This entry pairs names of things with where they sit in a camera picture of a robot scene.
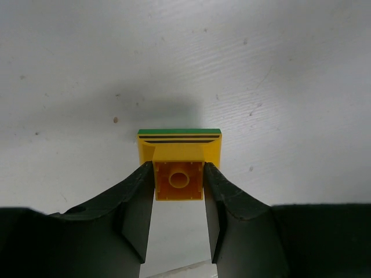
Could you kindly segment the yellow lego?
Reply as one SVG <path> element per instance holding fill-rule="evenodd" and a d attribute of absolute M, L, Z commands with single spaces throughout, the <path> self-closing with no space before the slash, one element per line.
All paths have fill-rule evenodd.
<path fill-rule="evenodd" d="M 220 129 L 140 129 L 140 163 L 152 162 L 157 201 L 203 199 L 205 163 L 220 166 Z"/>

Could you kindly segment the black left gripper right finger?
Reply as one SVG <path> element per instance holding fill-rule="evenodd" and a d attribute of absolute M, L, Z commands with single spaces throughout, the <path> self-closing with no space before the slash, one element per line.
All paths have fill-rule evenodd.
<path fill-rule="evenodd" d="M 369 277 L 369 204 L 268 206 L 204 166 L 212 262 L 219 277 Z"/>

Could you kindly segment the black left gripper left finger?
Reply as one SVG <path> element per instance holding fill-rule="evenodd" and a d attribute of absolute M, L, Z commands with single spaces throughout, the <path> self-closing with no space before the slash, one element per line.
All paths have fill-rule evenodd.
<path fill-rule="evenodd" d="M 154 170 L 146 162 L 64 213 L 1 208 L 1 276 L 139 277 L 153 199 Z"/>

